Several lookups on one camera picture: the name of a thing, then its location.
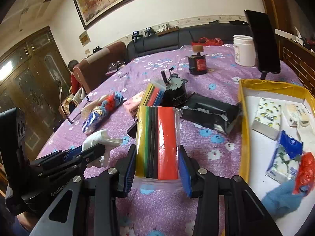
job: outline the pink tissue pack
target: pink tissue pack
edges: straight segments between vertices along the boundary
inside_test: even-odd
[[[131,116],[134,116],[137,114],[138,107],[139,107],[143,94],[144,94],[144,91],[141,91],[122,104],[130,113]]]

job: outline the purple tablecloth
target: purple tablecloth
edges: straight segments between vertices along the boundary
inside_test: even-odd
[[[238,101],[238,82],[240,79],[259,79],[260,72],[255,67],[242,67],[234,61],[233,45],[205,47],[207,67],[214,69],[205,75],[193,76],[188,64],[178,63],[181,58],[179,50],[157,53],[137,58],[117,74],[89,94],[90,100],[113,91],[121,91],[127,99],[144,90],[150,79],[161,77],[160,71],[175,66],[173,72],[188,79],[186,90],[203,96],[215,98],[235,105]],[[268,80],[285,81],[300,85],[296,74],[281,61],[279,75],[268,74]],[[83,101],[71,114],[74,118],[86,104]],[[83,119],[71,125],[66,120],[46,143],[39,157],[56,150],[66,150],[82,145],[87,137],[82,133]],[[100,129],[108,129],[110,136],[123,138],[123,144],[111,151],[108,167],[124,157],[131,144],[135,143],[126,130],[133,124],[133,118],[123,106],[119,107]],[[239,171],[241,154],[241,130],[235,128],[229,136],[204,128],[181,119],[181,144],[188,156],[195,158],[201,167],[207,168],[215,175],[231,178]],[[99,175],[105,168],[86,169],[86,178]],[[117,199],[117,210],[121,235],[192,235],[196,217],[197,199],[189,199],[183,191],[166,192],[162,190],[147,191],[132,189],[126,199]],[[224,205],[220,202],[220,231],[224,227]]]

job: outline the white plastic container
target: white plastic container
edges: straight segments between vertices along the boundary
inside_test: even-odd
[[[256,64],[256,51],[251,36],[234,36],[235,62],[241,66],[252,67]]]

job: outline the blue tissue pack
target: blue tissue pack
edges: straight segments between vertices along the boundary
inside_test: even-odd
[[[280,184],[287,180],[295,180],[300,167],[303,142],[289,137],[281,131],[278,143],[266,174]]]

